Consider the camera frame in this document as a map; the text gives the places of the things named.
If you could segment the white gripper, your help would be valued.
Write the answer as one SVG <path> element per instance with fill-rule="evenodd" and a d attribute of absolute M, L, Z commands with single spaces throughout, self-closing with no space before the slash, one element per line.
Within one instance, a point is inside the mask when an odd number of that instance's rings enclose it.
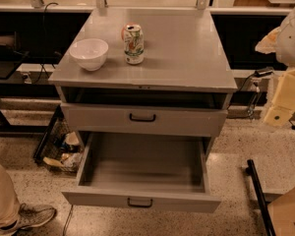
<path fill-rule="evenodd" d="M 281 127 L 295 112 L 295 68 L 289 68 L 278 78 L 272 104 L 264 122 L 271 127 Z"/>

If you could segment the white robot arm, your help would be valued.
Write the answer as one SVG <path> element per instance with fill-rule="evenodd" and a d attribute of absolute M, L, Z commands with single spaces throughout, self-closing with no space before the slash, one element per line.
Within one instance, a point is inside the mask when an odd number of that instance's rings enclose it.
<path fill-rule="evenodd" d="M 274 53 L 276 60 L 287 66 L 278 77 L 263 122 L 271 127 L 283 126 L 295 113 L 295 7 L 281 25 L 270 31 L 255 47 L 263 54 Z"/>

